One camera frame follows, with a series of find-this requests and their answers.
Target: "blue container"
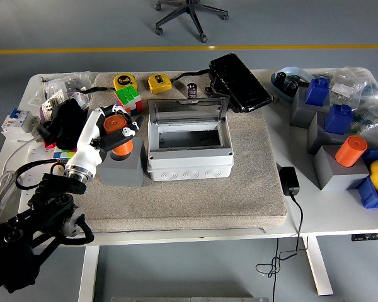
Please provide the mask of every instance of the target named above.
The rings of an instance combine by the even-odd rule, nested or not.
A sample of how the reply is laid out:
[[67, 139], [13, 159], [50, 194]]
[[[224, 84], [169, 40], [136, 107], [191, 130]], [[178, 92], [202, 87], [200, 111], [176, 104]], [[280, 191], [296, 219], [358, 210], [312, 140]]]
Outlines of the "blue container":
[[343, 135], [352, 121], [353, 113], [349, 105], [332, 105], [325, 117], [325, 132]]
[[[369, 168], [371, 163], [378, 160], [378, 149], [368, 149], [363, 154], [363, 159], [367, 167]], [[378, 208], [378, 192], [368, 176], [364, 181], [358, 186], [358, 192], [361, 196], [361, 202], [366, 209], [377, 209]]]
[[329, 82], [327, 79], [320, 77], [319, 79], [312, 79], [309, 83], [307, 92], [305, 94], [305, 103], [322, 107], [326, 97], [329, 94]]

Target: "chair base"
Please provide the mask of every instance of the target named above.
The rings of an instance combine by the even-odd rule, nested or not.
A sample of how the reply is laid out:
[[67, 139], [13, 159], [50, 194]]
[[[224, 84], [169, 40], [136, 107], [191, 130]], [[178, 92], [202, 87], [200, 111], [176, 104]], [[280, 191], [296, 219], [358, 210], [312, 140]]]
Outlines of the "chair base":
[[160, 27], [161, 25], [171, 21], [172, 19], [175, 19], [176, 17], [180, 16], [183, 13], [188, 13], [190, 17], [192, 18], [192, 21], [199, 32], [200, 41], [202, 43], [206, 43], [207, 37], [204, 34], [202, 26], [200, 25], [200, 22], [197, 18], [196, 9], [219, 14], [221, 15], [221, 19], [223, 20], [228, 20], [228, 11], [224, 11], [223, 9], [219, 9], [219, 8], [213, 8], [211, 6], [207, 6], [203, 4], [199, 4], [199, 2], [200, 0], [186, 0], [184, 3], [176, 2], [176, 1], [159, 0], [158, 3], [155, 5], [157, 11], [161, 10], [162, 4], [174, 6], [176, 7], [176, 9], [172, 13], [170, 13], [169, 15], [167, 15], [166, 17], [164, 17], [163, 19], [159, 20], [156, 23], [156, 34], [157, 35], [163, 34], [164, 31]]

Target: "gray floor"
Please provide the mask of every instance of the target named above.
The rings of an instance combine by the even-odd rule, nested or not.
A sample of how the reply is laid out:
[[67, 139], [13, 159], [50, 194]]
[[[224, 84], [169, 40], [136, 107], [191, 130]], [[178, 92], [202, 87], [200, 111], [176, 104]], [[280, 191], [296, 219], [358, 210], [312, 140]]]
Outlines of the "gray floor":
[[[207, 45], [378, 44], [378, 0], [203, 0], [229, 20], [198, 13]], [[0, 50], [83, 47], [204, 46], [184, 15], [154, 24], [171, 11], [155, 0], [0, 0]], [[86, 52], [0, 55], [0, 126], [18, 105], [31, 76], [77, 71], [200, 70], [226, 51]], [[250, 69], [359, 66], [378, 81], [378, 49], [241, 50]], [[0, 134], [0, 149], [4, 137]], [[277, 301], [378, 301], [378, 242], [349, 236], [319, 239], [335, 295], [318, 297], [305, 252], [283, 263]], [[291, 249], [294, 239], [282, 240]], [[271, 298], [272, 279], [255, 264], [273, 257], [274, 240], [103, 247], [95, 301], [112, 296], [255, 296]], [[77, 301], [83, 249], [63, 248], [42, 266], [37, 284], [0, 301]]]

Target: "rubik's cube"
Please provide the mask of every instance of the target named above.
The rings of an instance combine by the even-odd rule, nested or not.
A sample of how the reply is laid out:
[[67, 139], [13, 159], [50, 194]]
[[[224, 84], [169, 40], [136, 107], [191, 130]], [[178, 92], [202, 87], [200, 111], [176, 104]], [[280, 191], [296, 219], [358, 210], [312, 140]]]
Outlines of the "rubik's cube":
[[76, 153], [77, 148], [74, 148], [72, 150], [62, 150], [59, 148], [55, 148], [55, 151], [53, 153], [54, 159], [71, 159], [71, 157]]
[[122, 106], [129, 115], [143, 111], [140, 94], [133, 86], [127, 86], [115, 91], [116, 105]]

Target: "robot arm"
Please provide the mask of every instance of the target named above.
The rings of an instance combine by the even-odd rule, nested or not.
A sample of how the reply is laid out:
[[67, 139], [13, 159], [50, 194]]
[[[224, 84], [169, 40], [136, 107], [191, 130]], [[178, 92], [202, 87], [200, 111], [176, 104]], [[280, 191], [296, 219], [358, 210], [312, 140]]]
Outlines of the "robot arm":
[[[110, 115], [123, 115], [127, 126], [105, 135], [103, 122]], [[30, 209], [0, 224], [0, 286], [4, 285], [12, 293], [32, 285], [40, 266], [60, 244], [83, 245], [94, 240], [85, 223], [83, 209], [74, 204], [68, 193], [84, 194], [85, 183], [94, 178], [96, 166], [105, 159], [106, 152], [131, 140], [142, 122], [143, 117], [132, 122], [121, 106], [92, 112], [79, 137], [77, 152], [66, 164], [65, 175], [44, 174], [28, 202]], [[70, 238], [76, 236], [80, 228], [85, 237]], [[37, 232], [42, 234], [34, 238]], [[45, 250], [35, 255], [33, 249], [52, 237]]]
[[[111, 115], [122, 115], [128, 125], [105, 135], [103, 123]], [[117, 105], [95, 109], [81, 132], [76, 154], [66, 164], [66, 177], [78, 179], [83, 183], [92, 181], [96, 174], [96, 166], [103, 162], [107, 151], [131, 140], [139, 131], [143, 120], [140, 116], [132, 122], [123, 107]]]

